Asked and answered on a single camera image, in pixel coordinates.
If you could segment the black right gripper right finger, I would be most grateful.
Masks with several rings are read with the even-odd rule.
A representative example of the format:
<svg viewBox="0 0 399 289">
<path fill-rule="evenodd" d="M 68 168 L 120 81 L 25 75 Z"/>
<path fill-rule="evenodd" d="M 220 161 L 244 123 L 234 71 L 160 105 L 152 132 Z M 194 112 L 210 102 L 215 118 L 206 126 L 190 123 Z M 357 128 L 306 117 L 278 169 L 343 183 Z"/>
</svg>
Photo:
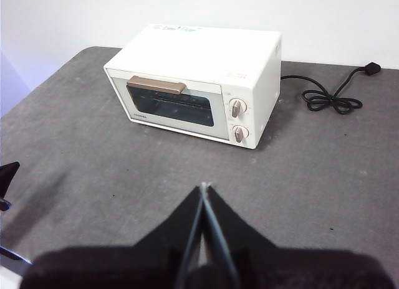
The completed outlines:
<svg viewBox="0 0 399 289">
<path fill-rule="evenodd" d="M 334 249 L 280 247 L 208 186 L 204 210 L 217 260 L 236 288 L 393 288 L 375 258 Z"/>
</svg>

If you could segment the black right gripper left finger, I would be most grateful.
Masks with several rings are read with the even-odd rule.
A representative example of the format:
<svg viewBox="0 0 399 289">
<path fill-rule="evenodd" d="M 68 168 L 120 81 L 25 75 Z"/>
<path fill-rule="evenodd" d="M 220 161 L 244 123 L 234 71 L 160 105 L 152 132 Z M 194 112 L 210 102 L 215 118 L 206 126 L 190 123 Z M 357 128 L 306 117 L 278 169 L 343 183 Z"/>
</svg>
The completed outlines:
<svg viewBox="0 0 399 289">
<path fill-rule="evenodd" d="M 203 200 L 195 187 L 134 245 L 80 246 L 37 257 L 21 288 L 174 288 L 198 263 Z"/>
</svg>

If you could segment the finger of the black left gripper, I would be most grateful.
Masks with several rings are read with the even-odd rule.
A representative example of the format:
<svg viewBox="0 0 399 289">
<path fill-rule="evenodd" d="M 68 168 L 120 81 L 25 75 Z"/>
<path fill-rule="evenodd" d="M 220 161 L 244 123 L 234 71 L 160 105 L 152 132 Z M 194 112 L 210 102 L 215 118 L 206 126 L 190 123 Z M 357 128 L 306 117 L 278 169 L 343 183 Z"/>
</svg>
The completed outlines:
<svg viewBox="0 0 399 289">
<path fill-rule="evenodd" d="M 1 211 L 7 211 L 11 206 L 11 203 L 5 199 L 5 195 L 19 167 L 18 161 L 1 166 Z"/>
</svg>

